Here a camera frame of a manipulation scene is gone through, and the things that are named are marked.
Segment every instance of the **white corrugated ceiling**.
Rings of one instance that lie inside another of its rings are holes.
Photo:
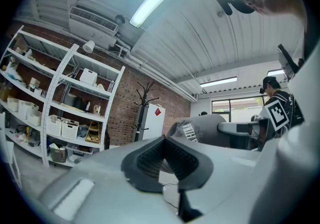
[[[129,20],[143,0],[25,0],[17,19],[69,30],[70,6],[77,5],[125,24],[118,36],[131,55],[190,94],[200,83],[237,76],[234,83],[206,87],[204,93],[258,86],[268,70],[280,68],[277,46],[301,55],[303,27],[292,16],[223,13],[216,0],[165,0],[137,29]]]

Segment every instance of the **basket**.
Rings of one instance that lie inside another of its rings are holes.
[[[67,160],[67,151],[65,148],[54,149],[50,147],[52,161],[57,163],[65,163]]]
[[[39,110],[39,106],[35,105],[34,103],[19,100],[18,114],[23,119],[27,119],[28,114],[33,114],[38,110]]]
[[[50,115],[46,118],[46,133],[54,136],[60,136],[62,130],[62,122],[65,118],[56,115]]]
[[[79,122],[67,119],[62,122],[62,137],[70,140],[76,140],[78,134]]]
[[[85,136],[85,141],[100,143],[100,124],[92,121]]]
[[[87,68],[84,68],[84,71],[80,77],[80,81],[85,84],[93,86],[97,81],[96,79],[97,76],[98,74],[96,72],[88,70]]]
[[[19,99],[10,98],[8,97],[8,108],[12,111],[18,111],[19,110]]]
[[[42,112],[40,111],[36,111],[35,113],[29,113],[27,115],[27,120],[35,125],[35,126],[39,126],[41,125],[41,116],[42,116]]]

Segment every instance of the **red brick wall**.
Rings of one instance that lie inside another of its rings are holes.
[[[13,23],[7,31],[7,36],[10,37],[11,35],[15,34],[15,32],[20,28],[21,25],[21,23]],[[24,31],[30,32],[34,35],[43,37],[66,47],[71,47],[74,43],[80,46],[83,45],[81,42],[77,42],[73,38],[69,38],[59,33],[29,24],[25,24]],[[57,66],[57,63],[53,59],[48,59],[47,56],[44,56],[40,53],[36,53],[35,55],[37,61],[41,64],[45,63],[46,66],[50,68]],[[89,54],[89,57],[94,58],[118,70],[120,70],[122,66],[125,66],[125,71],[122,75],[121,81],[113,99],[108,119],[108,132],[110,135],[110,143],[112,145],[123,145],[132,141],[134,130],[133,126],[135,124],[138,113],[138,107],[134,104],[134,102],[139,102],[139,96],[136,92],[136,89],[142,92],[141,87],[137,84],[137,82],[142,85],[146,85],[148,81],[150,81],[151,83],[154,82],[153,91],[150,91],[150,93],[148,94],[148,99],[159,97],[159,99],[153,101],[152,104],[160,104],[163,108],[165,108],[165,118],[163,125],[164,133],[168,131],[170,126],[177,118],[190,116],[190,102],[183,99],[181,96],[177,95],[168,88],[162,86],[161,84],[153,81],[151,78],[143,75],[139,71],[129,67],[128,65],[118,61],[115,58],[108,56],[101,51],[95,51],[95,53]],[[31,77],[37,78],[37,76],[39,76],[37,72],[23,67],[19,67],[18,72],[20,74],[23,74],[23,78],[25,79],[25,81],[29,81]],[[40,88],[47,90],[49,83],[50,80],[41,78]],[[59,101],[61,99],[63,89],[64,85],[61,85],[59,86],[59,88],[57,88],[54,95],[55,100]],[[97,102],[101,102],[101,110],[103,110],[102,113],[104,113],[105,106],[107,105],[107,100],[100,99],[98,97],[80,92],[75,89],[72,89],[71,93],[79,95],[83,100],[92,101],[91,107],[94,106]],[[23,98],[25,98],[26,100],[30,98],[30,96],[26,94],[22,94],[21,96],[23,96]],[[41,104],[40,102],[38,103],[38,101],[36,104],[39,104],[40,109],[42,109],[43,104]],[[81,123],[88,121],[87,119],[82,119],[69,113],[66,113],[64,116],[70,119],[78,120]]]

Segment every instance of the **floor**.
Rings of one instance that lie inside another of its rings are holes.
[[[69,170],[68,167],[60,165],[50,164],[49,168],[45,167],[42,159],[16,145],[14,153],[21,172],[23,191],[30,197],[37,198],[51,182]],[[176,213],[179,205],[177,178],[173,174],[160,172],[159,182],[163,184],[164,200],[169,202],[168,207]]]
[[[69,170],[69,168],[60,165],[45,167],[41,158],[19,146],[14,147],[14,153],[21,172],[23,191],[32,197],[37,198],[45,187]]]

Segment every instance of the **white plastic basket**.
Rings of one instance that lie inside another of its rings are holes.
[[[97,81],[98,74],[94,71],[91,71],[87,68],[84,68],[83,73],[81,74],[80,81],[93,86]]]
[[[70,140],[76,140],[78,134],[79,122],[70,119],[62,122],[62,137]]]
[[[39,106],[35,105],[32,102],[26,102],[19,100],[19,109],[18,114],[23,119],[27,119],[28,114],[33,114],[39,110]]]
[[[46,118],[46,133],[60,136],[62,130],[62,122],[65,118],[58,117],[57,115],[50,115]]]
[[[18,111],[19,110],[19,99],[15,98],[9,98],[8,97],[8,108],[12,111]]]
[[[36,111],[35,113],[29,113],[27,115],[27,120],[35,125],[35,126],[39,126],[41,125],[41,115],[42,115],[42,112],[40,111]]]

